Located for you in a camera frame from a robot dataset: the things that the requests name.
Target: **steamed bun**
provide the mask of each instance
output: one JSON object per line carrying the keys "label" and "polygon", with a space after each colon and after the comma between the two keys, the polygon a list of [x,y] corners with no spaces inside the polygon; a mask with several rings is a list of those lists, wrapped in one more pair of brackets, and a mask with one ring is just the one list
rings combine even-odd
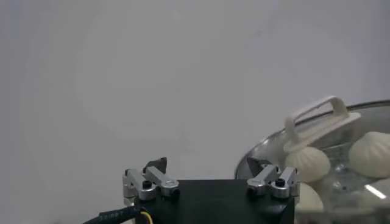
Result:
{"label": "steamed bun", "polygon": [[390,204],[390,178],[365,185],[364,190],[356,193],[359,207],[371,208]]}
{"label": "steamed bun", "polygon": [[324,205],[317,192],[305,183],[300,184],[297,211],[323,211]]}
{"label": "steamed bun", "polygon": [[390,135],[368,132],[349,150],[351,168],[367,177],[390,177]]}
{"label": "steamed bun", "polygon": [[328,157],[323,151],[314,147],[305,147],[290,153],[286,158],[285,166],[297,168],[299,180],[302,182],[319,180],[330,170]]}

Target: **white background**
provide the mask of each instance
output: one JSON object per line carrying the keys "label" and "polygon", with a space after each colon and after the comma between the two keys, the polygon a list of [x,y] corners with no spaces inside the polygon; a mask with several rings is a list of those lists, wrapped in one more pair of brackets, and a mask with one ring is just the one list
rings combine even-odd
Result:
{"label": "white background", "polygon": [[3,0],[1,223],[122,206],[121,174],[232,178],[300,106],[388,99],[381,0]]}

